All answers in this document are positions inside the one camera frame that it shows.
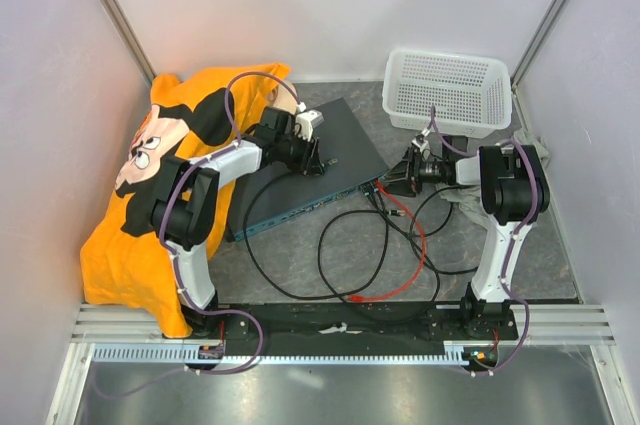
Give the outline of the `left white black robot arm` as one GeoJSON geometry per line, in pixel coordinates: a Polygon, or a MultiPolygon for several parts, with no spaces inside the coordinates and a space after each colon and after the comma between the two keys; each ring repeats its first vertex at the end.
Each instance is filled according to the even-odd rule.
{"type": "Polygon", "coordinates": [[[274,163],[300,175],[322,175],[325,165],[315,129],[323,121],[323,114],[316,110],[300,108],[292,115],[267,108],[260,122],[231,144],[189,160],[164,160],[154,191],[151,224],[169,255],[179,300],[190,308],[185,327],[196,337],[211,337],[220,323],[218,312],[210,307],[216,288],[208,269],[206,241],[221,189],[274,163]]]}

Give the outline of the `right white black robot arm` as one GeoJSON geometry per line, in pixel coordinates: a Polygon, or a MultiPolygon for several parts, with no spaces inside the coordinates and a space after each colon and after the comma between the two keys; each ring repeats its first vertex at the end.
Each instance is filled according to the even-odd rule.
{"type": "Polygon", "coordinates": [[[402,159],[381,179],[389,193],[414,197],[427,183],[448,191],[477,190],[488,225],[480,264],[470,282],[471,296],[487,304],[512,298],[511,281],[524,239],[550,203],[544,168],[533,144],[506,140],[467,150],[464,136],[445,135],[435,158],[426,136],[418,135],[402,159]]]}

